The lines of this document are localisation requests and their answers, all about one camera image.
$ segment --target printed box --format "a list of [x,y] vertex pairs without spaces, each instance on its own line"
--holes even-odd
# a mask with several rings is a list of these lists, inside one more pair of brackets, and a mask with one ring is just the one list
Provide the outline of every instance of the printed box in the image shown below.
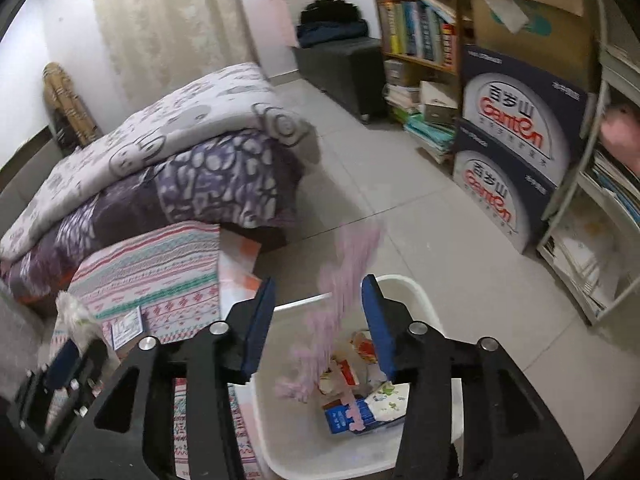
[[463,117],[559,186],[583,150],[593,99],[577,86],[490,50],[467,46]]
[[542,234],[556,187],[500,142],[457,122],[453,180],[484,210],[518,252]]

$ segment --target black bag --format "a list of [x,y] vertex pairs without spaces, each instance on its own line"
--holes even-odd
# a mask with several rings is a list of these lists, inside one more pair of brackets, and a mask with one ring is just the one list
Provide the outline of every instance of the black bag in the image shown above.
[[300,25],[314,22],[357,22],[360,9],[344,0],[316,0],[300,13]]

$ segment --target cardboard box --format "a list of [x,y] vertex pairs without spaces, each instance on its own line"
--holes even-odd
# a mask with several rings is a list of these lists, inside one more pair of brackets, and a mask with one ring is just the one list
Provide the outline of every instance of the cardboard box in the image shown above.
[[582,155],[593,96],[513,57],[465,47],[462,116],[558,186]]
[[556,187],[493,137],[457,122],[453,180],[518,252],[542,235],[542,215]]
[[486,0],[471,0],[479,46],[521,59],[589,91],[598,81],[596,0],[514,0],[529,22],[511,33]]
[[453,124],[458,113],[454,91],[444,83],[421,81],[420,113],[427,122]]

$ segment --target blue gripper pad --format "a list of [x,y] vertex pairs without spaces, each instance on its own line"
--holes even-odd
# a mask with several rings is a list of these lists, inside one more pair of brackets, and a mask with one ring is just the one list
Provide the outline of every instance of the blue gripper pad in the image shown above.
[[72,377],[73,366],[78,362],[79,357],[78,347],[71,339],[67,339],[49,365],[44,379],[44,387],[49,390],[58,390],[66,386]]
[[253,319],[244,340],[242,373],[247,377],[250,377],[258,369],[271,317],[273,317],[273,309],[276,306],[276,285],[271,278],[262,282],[254,301],[256,304]]
[[362,307],[378,356],[380,369],[389,380],[398,373],[396,366],[396,342],[406,333],[413,318],[404,303],[388,300],[382,295],[373,274],[362,280]]

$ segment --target purple patterned blanket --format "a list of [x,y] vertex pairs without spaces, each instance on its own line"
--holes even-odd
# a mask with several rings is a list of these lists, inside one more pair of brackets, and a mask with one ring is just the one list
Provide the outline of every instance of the purple patterned blanket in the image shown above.
[[64,289],[90,254],[184,220],[245,228],[294,221],[303,166],[258,130],[197,144],[111,184],[55,224],[3,276],[32,303]]

